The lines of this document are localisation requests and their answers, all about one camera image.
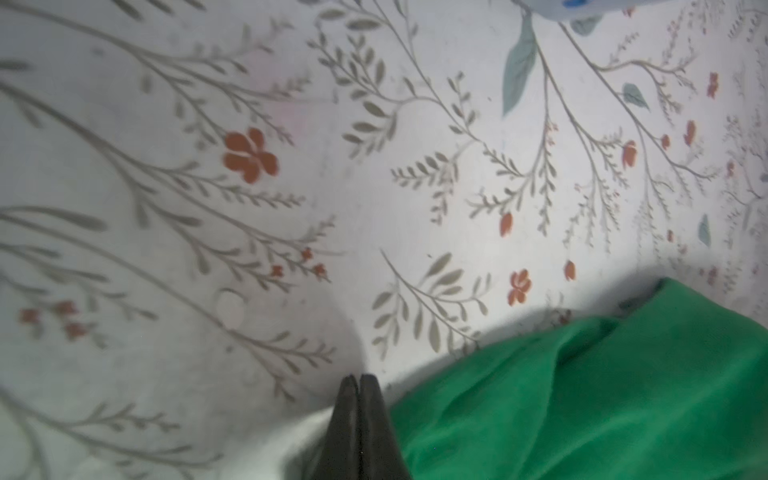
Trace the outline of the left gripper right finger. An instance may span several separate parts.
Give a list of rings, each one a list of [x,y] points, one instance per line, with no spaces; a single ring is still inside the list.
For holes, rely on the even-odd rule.
[[[360,377],[359,406],[360,478],[411,479],[394,435],[379,381],[374,375]]]

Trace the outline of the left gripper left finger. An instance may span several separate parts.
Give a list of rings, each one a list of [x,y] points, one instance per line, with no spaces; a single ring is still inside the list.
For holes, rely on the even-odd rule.
[[[357,480],[361,453],[359,386],[355,376],[340,384],[324,444],[311,476],[314,480]]]

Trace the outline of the green tank top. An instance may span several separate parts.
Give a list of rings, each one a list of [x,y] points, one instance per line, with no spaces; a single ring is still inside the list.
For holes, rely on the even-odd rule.
[[[391,418],[416,479],[763,479],[767,331],[665,279],[626,317],[479,350]]]

